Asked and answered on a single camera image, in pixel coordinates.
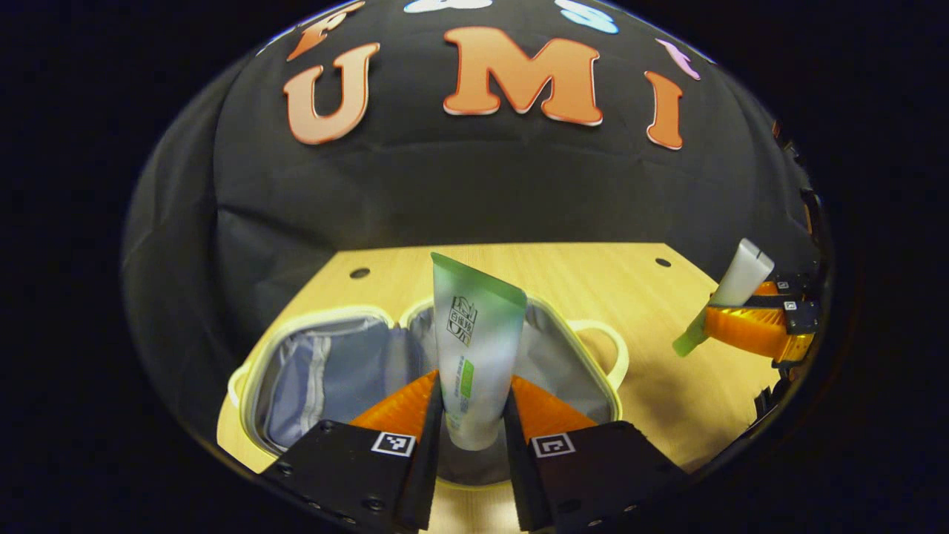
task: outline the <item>wooden table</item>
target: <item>wooden table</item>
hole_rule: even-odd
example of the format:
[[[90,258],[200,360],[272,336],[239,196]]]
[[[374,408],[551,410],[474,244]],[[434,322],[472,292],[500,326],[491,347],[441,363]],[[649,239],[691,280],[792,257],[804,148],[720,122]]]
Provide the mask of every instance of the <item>wooden table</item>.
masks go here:
[[[755,418],[753,399],[778,379],[771,360],[709,339],[688,357],[678,337],[716,288],[685,257],[662,243],[527,243],[410,247],[341,252],[307,284],[286,317],[369,304],[393,319],[432,296],[431,252],[439,252],[538,296],[568,319],[612,326],[629,348],[619,395],[623,419],[688,472],[711,460]],[[657,258],[672,265],[664,267]],[[370,274],[350,273],[368,268]],[[267,337],[273,326],[264,337]],[[613,343],[595,331],[578,333],[605,371]],[[217,441],[256,472],[272,458],[244,436],[231,402],[221,408]],[[517,532],[510,484],[481,491],[438,485],[433,532]]]

